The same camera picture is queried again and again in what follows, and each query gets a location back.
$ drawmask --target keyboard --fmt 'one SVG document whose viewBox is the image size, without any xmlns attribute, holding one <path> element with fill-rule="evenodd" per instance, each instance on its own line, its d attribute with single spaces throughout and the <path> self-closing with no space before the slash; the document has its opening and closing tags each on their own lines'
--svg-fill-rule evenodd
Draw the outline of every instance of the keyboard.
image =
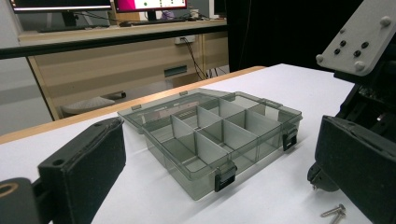
<svg viewBox="0 0 396 224">
<path fill-rule="evenodd" d="M 99 28 L 107 28 L 109 25 L 78 25 L 78 26 L 65 26 L 65 27 L 47 27 L 37 30 L 39 33 L 52 33 L 52 32 L 64 32 L 64 31 L 75 31 L 75 30 L 91 30 Z"/>
<path fill-rule="evenodd" d="M 129 22 L 132 26 L 138 25 L 152 25 L 152 24 L 162 24 L 162 23 L 170 23 L 170 22 L 183 22 L 185 19 L 172 19 L 172 20 L 158 20 L 158 21 L 131 21 Z"/>
</svg>

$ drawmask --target computer monitor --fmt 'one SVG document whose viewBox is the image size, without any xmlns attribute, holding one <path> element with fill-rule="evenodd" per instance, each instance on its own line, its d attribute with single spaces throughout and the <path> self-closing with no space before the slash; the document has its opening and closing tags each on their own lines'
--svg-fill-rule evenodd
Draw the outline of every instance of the computer monitor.
<svg viewBox="0 0 396 224">
<path fill-rule="evenodd" d="M 219 18 L 225 18 L 227 16 L 225 0 L 214 0 L 214 14 L 218 15 Z"/>
<path fill-rule="evenodd" d="M 156 21 L 155 11 L 186 9 L 187 0 L 114 0 L 118 13 L 142 12 L 148 13 L 149 21 Z"/>
<path fill-rule="evenodd" d="M 9 0 L 15 14 L 62 12 L 64 25 L 76 26 L 73 12 L 111 10 L 110 0 Z"/>
</svg>

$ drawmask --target desk edge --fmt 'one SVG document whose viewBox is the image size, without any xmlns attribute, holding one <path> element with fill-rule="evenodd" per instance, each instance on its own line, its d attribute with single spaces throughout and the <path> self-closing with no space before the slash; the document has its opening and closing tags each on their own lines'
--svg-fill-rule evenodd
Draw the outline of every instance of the desk edge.
<svg viewBox="0 0 396 224">
<path fill-rule="evenodd" d="M 263 68 L 265 68 L 265 67 L 264 66 L 249 67 L 247 69 L 232 72 L 230 74 L 223 75 L 220 77 L 213 77 L 213 78 L 195 82 L 195 83 L 192 83 L 189 85 L 173 88 L 168 91 L 161 91 L 161 92 L 154 93 L 154 94 L 144 96 L 141 98 L 137 98 L 137 99 L 134 99 L 134 100 L 131 100 L 128 102 L 111 105 L 111 106 L 93 110 L 93 111 L 90 111 L 90 112 L 87 112 L 84 114 L 76 115 L 76 116 L 73 116 L 70 118 L 59 119 L 59 120 L 56 120 L 56 121 L 53 121 L 50 123 L 45 123 L 45 124 L 37 125 L 32 128 L 27 128 L 27 129 L 23 129 L 20 131 L 16 131 L 14 133 L 7 133 L 7 134 L 0 136 L 0 144 L 16 141 L 16 140 L 19 140 L 19 139 L 22 139 L 25 137 L 29 137 L 29 136 L 33 136 L 33 135 L 36 135 L 39 133 L 49 132 L 49 131 L 52 131 L 52 130 L 55 130 L 58 128 L 62 128 L 62 127 L 65 127 L 65 126 L 68 126 L 71 124 L 82 122 L 87 119 L 94 119 L 94 118 L 97 118 L 97 117 L 100 117 L 100 116 L 103 116 L 106 114 L 110 114 L 110 113 L 114 113 L 114 112 L 118 112 L 118 111 L 130 108 L 131 106 L 134 106 L 134 105 L 141 105 L 141 104 L 153 101 L 153 100 L 161 99 L 161 98 L 169 96 L 169 95 L 177 94 L 181 91 L 190 91 L 190 90 L 193 90 L 196 88 L 203 87 L 208 84 L 212 84 L 212 83 L 219 82 L 219 81 L 226 80 L 226 79 L 233 78 L 233 77 L 239 77 L 239 76 L 242 76 L 242 75 L 257 71 L 257 70 L 261 70 Z"/>
</svg>

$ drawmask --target grey box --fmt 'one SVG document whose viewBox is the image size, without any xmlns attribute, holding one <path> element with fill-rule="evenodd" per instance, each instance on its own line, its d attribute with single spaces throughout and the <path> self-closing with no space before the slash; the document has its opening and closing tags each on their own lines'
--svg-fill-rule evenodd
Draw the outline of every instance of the grey box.
<svg viewBox="0 0 396 224">
<path fill-rule="evenodd" d="M 300 111 L 245 94 L 196 89 L 119 111 L 194 199 L 231 184 L 296 142 Z"/>
</svg>

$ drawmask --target power outlet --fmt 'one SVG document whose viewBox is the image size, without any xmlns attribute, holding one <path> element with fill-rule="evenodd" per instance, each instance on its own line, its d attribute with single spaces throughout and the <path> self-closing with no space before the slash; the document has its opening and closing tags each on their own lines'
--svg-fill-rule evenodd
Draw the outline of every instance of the power outlet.
<svg viewBox="0 0 396 224">
<path fill-rule="evenodd" d="M 182 38 L 186 38 L 186 40 L 189 43 L 192 43 L 195 41 L 195 35 L 184 35 L 184 36 L 179 36 L 175 38 L 175 44 L 185 44 L 185 40 L 183 40 Z"/>
</svg>

